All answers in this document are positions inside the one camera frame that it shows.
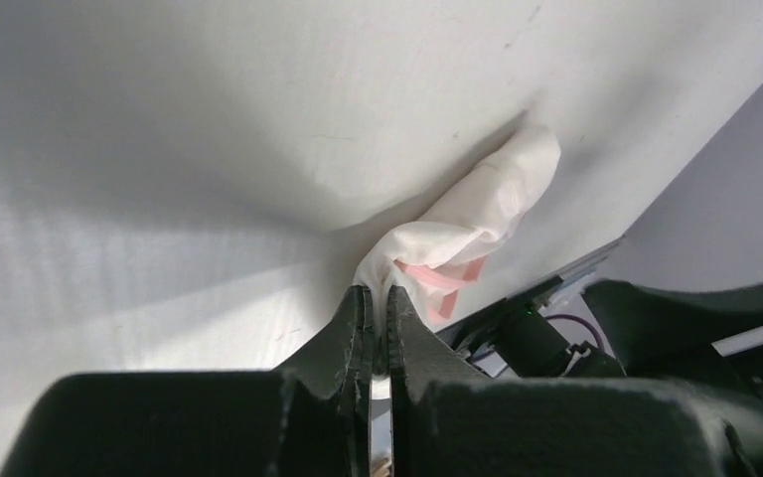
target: purple cable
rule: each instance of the purple cable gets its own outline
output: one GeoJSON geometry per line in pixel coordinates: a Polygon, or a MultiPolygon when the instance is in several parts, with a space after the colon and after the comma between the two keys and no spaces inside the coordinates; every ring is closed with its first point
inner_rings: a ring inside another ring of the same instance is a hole
{"type": "Polygon", "coordinates": [[[584,328],[589,333],[592,333],[592,338],[595,339],[595,346],[598,347],[599,350],[604,351],[604,339],[601,337],[601,334],[598,333],[598,330],[595,329],[594,326],[592,326],[592,323],[589,323],[588,321],[584,320],[583,318],[575,315],[551,315],[546,316],[545,321],[554,321],[554,320],[566,320],[566,321],[573,321],[575,323],[580,323],[583,325],[584,328]]]}

